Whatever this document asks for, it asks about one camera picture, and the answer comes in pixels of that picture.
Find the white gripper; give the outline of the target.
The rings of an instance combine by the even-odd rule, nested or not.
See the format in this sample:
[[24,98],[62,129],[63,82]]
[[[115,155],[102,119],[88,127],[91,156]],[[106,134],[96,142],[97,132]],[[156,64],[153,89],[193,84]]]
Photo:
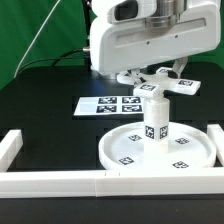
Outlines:
[[90,58],[102,75],[129,70],[134,86],[145,82],[144,66],[175,60],[180,78],[187,56],[213,50],[221,39],[221,0],[157,0],[150,17],[110,24],[96,16],[90,28]]

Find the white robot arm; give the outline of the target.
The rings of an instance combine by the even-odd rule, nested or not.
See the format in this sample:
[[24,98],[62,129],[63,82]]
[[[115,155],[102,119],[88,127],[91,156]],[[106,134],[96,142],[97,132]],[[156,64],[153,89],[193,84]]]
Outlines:
[[221,0],[92,0],[93,68],[110,75],[172,61],[181,74],[188,57],[221,39]]

